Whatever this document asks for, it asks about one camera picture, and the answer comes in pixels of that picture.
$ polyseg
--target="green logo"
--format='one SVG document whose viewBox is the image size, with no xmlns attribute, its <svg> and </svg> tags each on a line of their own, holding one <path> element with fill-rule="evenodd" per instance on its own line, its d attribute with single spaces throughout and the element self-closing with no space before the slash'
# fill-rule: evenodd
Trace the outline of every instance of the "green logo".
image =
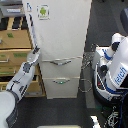
<svg viewBox="0 0 128 128">
<path fill-rule="evenodd" d="M 45 8 L 44 8 L 44 7 L 42 7 L 42 8 L 41 8 L 40 13 L 41 13 L 42 15 L 44 15 L 44 16 L 45 16 L 45 14 L 46 14 L 46 10 L 45 10 Z"/>
<path fill-rule="evenodd" d="M 13 53 L 14 57 L 27 57 L 27 53 Z"/>
<path fill-rule="evenodd" d="M 9 38 L 13 38 L 13 34 L 12 33 L 7 33 Z"/>
<path fill-rule="evenodd" d="M 9 67 L 9 69 L 13 69 L 13 67 Z"/>
</svg>

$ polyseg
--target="floor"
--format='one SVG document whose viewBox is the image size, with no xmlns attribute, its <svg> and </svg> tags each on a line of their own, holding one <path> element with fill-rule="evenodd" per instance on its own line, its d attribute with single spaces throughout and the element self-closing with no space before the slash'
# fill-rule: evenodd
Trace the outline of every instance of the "floor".
<svg viewBox="0 0 128 128">
<path fill-rule="evenodd" d="M 128 6 L 128 0 L 124 1 L 92 1 L 85 56 L 93 56 L 92 44 L 109 46 L 114 33 L 127 35 L 120 22 L 120 12 Z M 80 80 L 80 88 L 88 90 L 91 85 L 91 74 L 90 67 L 86 67 L 86 59 L 83 60 L 83 65 L 81 79 L 87 80 Z M 13 128 L 36 128 L 44 125 L 79 125 L 82 128 L 92 128 L 91 115 L 98 117 L 101 128 L 106 121 L 92 90 L 87 93 L 79 90 L 77 99 L 23 98 L 18 104 L 18 110 L 18 120 Z"/>
</svg>

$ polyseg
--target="label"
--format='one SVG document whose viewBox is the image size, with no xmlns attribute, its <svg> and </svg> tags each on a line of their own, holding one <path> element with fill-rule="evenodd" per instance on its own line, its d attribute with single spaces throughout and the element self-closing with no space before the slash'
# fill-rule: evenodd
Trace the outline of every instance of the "label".
<svg viewBox="0 0 128 128">
<path fill-rule="evenodd" d="M 127 70 L 123 66 L 120 66 L 118 72 L 116 72 L 116 74 L 114 75 L 115 83 L 118 86 L 120 86 L 123 80 L 125 79 L 126 75 L 127 75 Z"/>
<path fill-rule="evenodd" d="M 7 33 L 9 38 L 14 38 L 12 33 Z"/>
<path fill-rule="evenodd" d="M 7 12 L 11 13 L 20 13 L 20 9 L 7 9 Z"/>
<path fill-rule="evenodd" d="M 9 67 L 9 69 L 13 69 L 13 67 Z"/>
<path fill-rule="evenodd" d="M 27 57 L 27 53 L 13 53 L 14 57 Z"/>
<path fill-rule="evenodd" d="M 38 5 L 37 6 L 37 13 L 38 13 L 38 18 L 45 20 L 49 19 L 49 7 L 48 5 Z"/>
<path fill-rule="evenodd" d="M 6 57 L 6 55 L 0 55 L 1 57 Z"/>
</svg>

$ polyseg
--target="drawer handle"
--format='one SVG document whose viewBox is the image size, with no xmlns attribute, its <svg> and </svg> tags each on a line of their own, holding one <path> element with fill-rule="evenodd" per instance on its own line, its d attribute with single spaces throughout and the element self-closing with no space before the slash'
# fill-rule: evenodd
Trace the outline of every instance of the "drawer handle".
<svg viewBox="0 0 128 128">
<path fill-rule="evenodd" d="M 0 72 L 0 75 L 11 75 L 11 74 L 15 74 L 16 71 L 14 72 Z"/>
<path fill-rule="evenodd" d="M 66 62 L 64 62 L 64 63 L 57 63 L 57 62 L 55 62 L 55 61 L 50 61 L 50 63 L 53 63 L 53 64 L 55 64 L 55 65 L 65 65 L 65 64 L 68 64 L 68 63 L 70 63 L 71 62 L 71 60 L 68 60 L 68 61 L 66 61 Z"/>
<path fill-rule="evenodd" d="M 57 84 L 65 84 L 67 83 L 68 81 L 70 80 L 65 80 L 65 81 L 56 81 L 56 80 L 53 80 L 53 82 L 57 83 Z"/>
<path fill-rule="evenodd" d="M 0 63 L 8 63 L 9 62 L 9 58 L 6 61 L 0 61 Z"/>
</svg>

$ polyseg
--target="white robot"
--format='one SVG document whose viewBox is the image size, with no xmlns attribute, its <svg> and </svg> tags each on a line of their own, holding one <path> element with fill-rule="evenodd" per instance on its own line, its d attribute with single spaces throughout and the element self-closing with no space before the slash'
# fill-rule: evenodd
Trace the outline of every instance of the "white robot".
<svg viewBox="0 0 128 128">
<path fill-rule="evenodd" d="M 110 47 L 96 47 L 92 69 L 95 96 L 107 104 L 118 103 L 128 90 L 128 37 L 116 33 Z"/>
<path fill-rule="evenodd" d="M 18 73 L 7 84 L 6 91 L 0 92 L 0 128 L 11 128 L 17 119 L 17 103 L 24 96 L 35 73 L 40 50 L 35 48 L 27 56 Z"/>
</svg>

